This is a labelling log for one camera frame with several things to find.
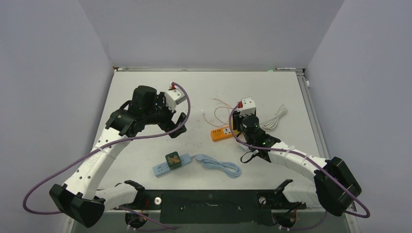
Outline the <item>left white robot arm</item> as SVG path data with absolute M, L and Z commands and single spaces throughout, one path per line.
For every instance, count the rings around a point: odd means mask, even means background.
M 49 191 L 57 208 L 78 223 L 89 228 L 111 209 L 128 204 L 133 209 L 143 206 L 144 187 L 132 180 L 100 190 L 99 185 L 120 153 L 148 125 L 157 125 L 162 135 L 176 138 L 186 131 L 189 113 L 181 113 L 174 122 L 177 105 L 189 102 L 185 89 L 172 82 L 167 91 L 140 85 L 132 98 L 115 110 L 105 124 L 93 150 L 81 159 L 76 171 L 62 184 Z

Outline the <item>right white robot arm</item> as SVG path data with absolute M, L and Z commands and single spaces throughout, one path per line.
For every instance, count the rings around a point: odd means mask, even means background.
M 255 157 L 282 165 L 309 180 L 308 184 L 291 181 L 277 191 L 274 196 L 279 207 L 303 202 L 320 205 L 334 216 L 370 217 L 370 210 L 359 200 L 362 189 L 341 158 L 327 159 L 297 150 L 266 133 L 255 114 L 243 115 L 243 111 L 236 108 L 229 114 L 229 130 Z

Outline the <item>orange power strip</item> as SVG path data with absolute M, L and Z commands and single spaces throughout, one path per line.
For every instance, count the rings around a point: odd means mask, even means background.
M 214 129 L 210 132 L 210 137 L 213 142 L 222 141 L 233 137 L 230 127 L 226 126 L 223 128 Z

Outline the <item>dark green cube adapter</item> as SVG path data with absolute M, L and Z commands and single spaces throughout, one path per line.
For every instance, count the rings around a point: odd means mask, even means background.
M 165 155 L 165 159 L 170 170 L 175 170 L 182 166 L 181 158 L 179 153 L 176 151 Z

